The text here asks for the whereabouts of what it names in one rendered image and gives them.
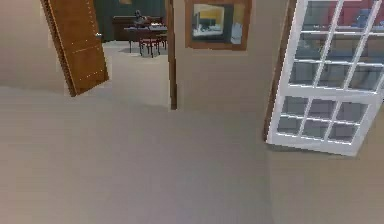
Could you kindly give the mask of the red wooden chair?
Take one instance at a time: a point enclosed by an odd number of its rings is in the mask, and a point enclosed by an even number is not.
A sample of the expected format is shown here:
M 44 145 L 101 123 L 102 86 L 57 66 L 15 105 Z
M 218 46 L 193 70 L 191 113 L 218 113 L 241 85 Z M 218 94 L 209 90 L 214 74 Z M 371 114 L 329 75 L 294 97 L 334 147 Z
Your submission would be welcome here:
M 147 53 L 151 55 L 151 57 L 154 57 L 154 51 L 153 48 L 157 49 L 157 52 L 160 52 L 159 50 L 159 44 L 160 39 L 159 38 L 140 38 L 139 39 L 139 52 L 140 55 L 143 55 L 143 49 L 147 49 Z
M 166 33 L 157 35 L 157 45 L 156 45 L 157 49 L 160 49 L 160 44 L 163 44 L 163 47 L 167 48 L 167 34 Z

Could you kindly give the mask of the dark wooden dining table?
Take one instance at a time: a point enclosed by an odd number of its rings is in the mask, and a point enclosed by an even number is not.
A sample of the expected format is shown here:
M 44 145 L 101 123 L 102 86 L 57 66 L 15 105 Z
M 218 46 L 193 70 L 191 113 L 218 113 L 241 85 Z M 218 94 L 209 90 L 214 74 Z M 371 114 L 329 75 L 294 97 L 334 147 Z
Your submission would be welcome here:
M 137 42 L 139 44 L 140 38 L 157 38 L 158 34 L 167 34 L 166 28 L 159 28 L 153 26 L 147 27 L 128 27 L 124 31 L 128 34 L 129 42 Z

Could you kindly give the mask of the dark bust statue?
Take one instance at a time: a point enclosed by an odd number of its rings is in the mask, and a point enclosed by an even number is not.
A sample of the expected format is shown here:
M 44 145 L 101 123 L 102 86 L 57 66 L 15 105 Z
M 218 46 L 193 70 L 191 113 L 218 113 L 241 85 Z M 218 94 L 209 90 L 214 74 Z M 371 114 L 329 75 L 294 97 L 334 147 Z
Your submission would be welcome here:
M 136 10 L 134 15 L 135 15 L 135 20 L 134 20 L 135 25 L 144 25 L 147 23 L 147 17 L 143 16 L 140 10 Z

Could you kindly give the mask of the dark wooden sideboard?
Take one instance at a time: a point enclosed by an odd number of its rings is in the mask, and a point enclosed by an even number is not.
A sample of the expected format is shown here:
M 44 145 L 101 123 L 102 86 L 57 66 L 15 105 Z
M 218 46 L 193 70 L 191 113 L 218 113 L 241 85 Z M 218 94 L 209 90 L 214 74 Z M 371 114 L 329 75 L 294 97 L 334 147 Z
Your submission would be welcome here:
M 112 26 L 114 31 L 114 39 L 116 41 L 128 41 L 128 34 L 124 31 L 128 27 L 159 27 L 166 28 L 163 24 L 162 17 L 150 17 L 149 22 L 144 25 L 135 25 L 134 24 L 135 16 L 114 16 L 112 18 Z

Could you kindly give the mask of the brown wooden room door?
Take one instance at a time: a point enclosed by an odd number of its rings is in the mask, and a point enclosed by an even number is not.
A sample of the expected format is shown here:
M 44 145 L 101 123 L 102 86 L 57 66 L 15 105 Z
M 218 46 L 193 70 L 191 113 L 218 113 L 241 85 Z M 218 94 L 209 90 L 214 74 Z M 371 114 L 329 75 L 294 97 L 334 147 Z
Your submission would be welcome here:
M 93 0 L 40 0 L 71 97 L 109 80 Z

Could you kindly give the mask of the white paned glass door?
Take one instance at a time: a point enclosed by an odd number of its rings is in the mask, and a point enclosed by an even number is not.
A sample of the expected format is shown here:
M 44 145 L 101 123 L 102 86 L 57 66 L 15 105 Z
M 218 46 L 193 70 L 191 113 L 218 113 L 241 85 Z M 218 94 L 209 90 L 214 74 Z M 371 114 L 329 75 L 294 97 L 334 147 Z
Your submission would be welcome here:
M 294 0 L 266 142 L 355 156 L 384 102 L 384 0 Z

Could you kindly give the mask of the wooden framed wall picture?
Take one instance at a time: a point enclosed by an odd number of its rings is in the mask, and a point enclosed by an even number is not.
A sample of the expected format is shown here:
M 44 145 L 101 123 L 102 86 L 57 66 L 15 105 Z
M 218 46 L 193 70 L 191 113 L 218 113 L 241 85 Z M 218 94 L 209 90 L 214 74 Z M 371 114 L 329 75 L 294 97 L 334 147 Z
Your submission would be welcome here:
M 245 51 L 252 0 L 185 0 L 185 46 Z

